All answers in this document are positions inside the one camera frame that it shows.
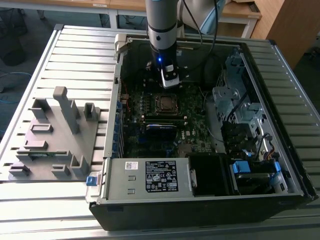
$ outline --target blue latch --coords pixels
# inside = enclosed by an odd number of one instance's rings
[[[121,110],[122,109],[122,103],[120,101],[116,102],[116,108]]]
[[[95,187],[98,185],[98,178],[96,176],[87,176],[85,184],[87,186]]]
[[[248,174],[251,172],[248,161],[236,161],[232,164],[235,174]]]
[[[281,171],[281,166],[278,161],[274,163],[274,167],[277,173]]]

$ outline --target floor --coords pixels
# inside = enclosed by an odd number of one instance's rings
[[[14,67],[6,66],[0,60],[0,76],[2,73],[10,72],[27,72],[32,74],[56,24],[86,27],[102,26],[99,14],[45,11],[44,15],[45,19],[40,20],[35,10],[25,10],[24,21],[28,28],[28,33],[20,37],[20,42],[26,52],[27,59],[25,62]],[[146,29],[146,19],[142,17],[125,19],[124,16],[120,16],[119,21],[121,28]],[[103,16],[102,23],[106,27],[110,27],[108,16]],[[294,72],[298,79],[300,79],[302,86],[315,107],[320,111],[320,94],[318,90],[320,88],[320,57],[310,61],[308,56],[304,56]],[[4,91],[0,92],[0,100],[18,102],[28,82],[29,77],[27,75],[7,75],[1,77],[0,90],[4,87]],[[0,102],[0,139],[7,129],[17,105],[17,103],[8,104]]]

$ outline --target black cable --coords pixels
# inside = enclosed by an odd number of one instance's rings
[[[232,114],[234,114],[234,112],[240,107],[240,105],[244,102],[245,98],[248,96],[248,92],[246,91],[245,94],[242,95],[242,97],[240,98],[240,100],[238,101],[238,103],[234,106],[234,108],[231,110],[231,112],[229,113],[228,117],[226,118],[226,122],[229,121],[229,118],[232,116]]]
[[[183,1],[184,6],[185,6],[185,9],[186,9],[187,12],[189,13],[189,15],[190,15],[190,17],[191,17],[191,19],[192,19],[192,22],[193,22],[193,24],[195,25],[195,27],[196,27],[199,35],[200,35],[200,45],[199,45],[198,47],[193,48],[193,50],[198,50],[198,49],[201,48],[201,46],[202,46],[202,44],[203,44],[203,41],[204,41],[204,40],[203,40],[203,37],[202,37],[202,33],[201,33],[201,31],[200,31],[200,28],[199,28],[198,24],[196,23],[196,20],[194,19],[194,16],[192,15],[192,13],[191,13],[191,11],[190,11],[187,3],[186,3],[186,0],[182,0],[182,1]]]
[[[268,133],[268,132],[266,132],[265,134],[263,134],[263,136],[262,136],[262,138],[261,138],[261,140],[260,140],[260,142],[259,142],[259,144],[258,144],[258,148],[256,149],[255,158],[254,158],[255,161],[258,160],[258,158],[259,158],[259,152],[260,152],[262,143],[263,143],[264,139],[265,139],[266,137],[268,137],[268,136],[270,136],[270,133]]]
[[[213,0],[213,1],[214,1],[214,10],[215,10],[215,32],[214,32],[211,48],[210,48],[207,56],[205,56],[203,58],[203,60],[198,65],[194,66],[193,68],[189,68],[188,69],[189,73],[191,73],[192,71],[196,70],[201,65],[205,64],[206,61],[208,60],[208,58],[210,57],[212,51],[215,48],[216,38],[217,38],[217,34],[218,34],[218,6],[217,6],[217,0]]]

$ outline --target wire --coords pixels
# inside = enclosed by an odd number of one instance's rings
[[[225,143],[224,141],[222,141],[222,140],[220,140],[220,139],[216,138],[216,137],[212,134],[212,132],[210,131],[210,129],[209,129],[208,127],[207,127],[206,129],[207,129],[207,130],[208,130],[208,132],[210,133],[211,137],[213,137],[215,140],[217,140],[217,141],[219,141],[219,142],[221,142],[221,143]]]
[[[217,34],[218,34],[218,6],[217,6],[217,0],[213,0],[214,1],[214,10],[215,10],[215,32],[214,32],[214,36],[213,36],[213,40],[212,40],[212,45],[211,48],[207,54],[206,57],[203,58],[203,60],[196,66],[194,66],[193,68],[190,68],[188,71],[189,73],[196,70],[198,67],[200,67],[202,64],[206,63],[207,60],[209,59],[210,55],[213,53],[213,50],[215,48],[215,44],[216,44],[216,38],[217,38]]]
[[[20,103],[20,101],[3,101],[3,100],[0,100],[0,103],[3,103],[3,104],[18,104],[18,103]]]
[[[254,160],[258,160],[259,158],[259,152],[260,152],[260,149],[261,149],[261,146],[262,146],[262,142],[264,141],[264,139],[267,137],[267,136],[270,136],[270,133],[266,132],[265,134],[263,134],[261,140],[259,141],[259,144],[258,144],[258,148],[256,149],[256,156],[255,156],[255,159]]]
[[[275,152],[275,146],[271,143],[271,141],[269,141],[269,144],[272,147],[272,149],[263,160],[269,160],[271,155]]]
[[[191,13],[191,11],[190,11],[187,3],[186,3],[186,0],[182,0],[182,1],[183,1],[184,6],[185,6],[185,9],[186,9],[187,12],[189,13],[189,15],[190,15],[190,17],[191,17],[191,19],[192,19],[192,22],[193,22],[193,24],[195,25],[195,27],[196,27],[199,35],[200,35],[200,45],[199,45],[198,47],[193,48],[193,50],[198,50],[198,49],[201,48],[201,46],[202,46],[202,44],[203,44],[203,42],[204,42],[203,37],[202,37],[202,33],[201,33],[201,31],[200,31],[200,28],[199,28],[198,24],[196,23],[196,20],[194,19],[194,16],[192,15],[192,13]]]
[[[205,110],[205,103],[206,103],[206,100],[207,100],[208,93],[209,93],[209,92],[206,93],[206,95],[205,95],[205,97],[204,97],[204,100],[203,100],[203,106],[202,106],[202,109],[203,109],[203,110]]]
[[[121,82],[122,82],[122,84],[124,85],[125,94],[126,94],[126,96],[128,97],[129,95],[128,95],[128,90],[127,90],[127,85],[125,84],[125,82],[124,82],[122,79],[121,79]],[[128,110],[129,112],[131,112],[128,101],[129,101],[129,98],[126,99],[126,108],[127,108],[127,110]]]
[[[242,97],[240,98],[240,100],[237,102],[237,104],[234,106],[234,108],[231,110],[231,112],[229,113],[228,117],[226,118],[226,122],[229,121],[229,118],[232,116],[232,114],[234,114],[234,112],[240,107],[240,105],[244,102],[245,98],[247,97],[248,92],[246,91],[245,94],[242,95]]]
[[[201,87],[199,87],[199,90],[200,90],[201,95],[205,98],[204,93],[201,91]]]
[[[13,71],[13,72],[8,72],[8,73],[5,73],[3,75],[0,75],[0,78],[4,77],[4,76],[7,76],[7,75],[28,75],[29,77],[32,77],[32,75],[30,73],[27,73],[27,72],[23,72],[23,71]]]

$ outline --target wooden table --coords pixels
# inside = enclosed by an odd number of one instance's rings
[[[0,7],[59,12],[108,14],[110,0],[0,0]]]
[[[111,28],[117,29],[119,15],[146,17],[145,3],[146,0],[0,0],[0,7],[108,14]],[[250,38],[257,20],[261,17],[261,13],[252,12],[247,3],[231,2],[224,6],[219,19],[218,34]]]
[[[146,0],[110,0],[108,4],[111,28],[119,26],[119,15],[146,16]],[[218,32],[219,35],[228,35],[230,32],[240,32],[237,37],[250,38],[255,25],[262,14],[251,11],[247,3],[231,2],[224,6],[222,16],[219,19],[219,28],[229,29],[229,32]]]

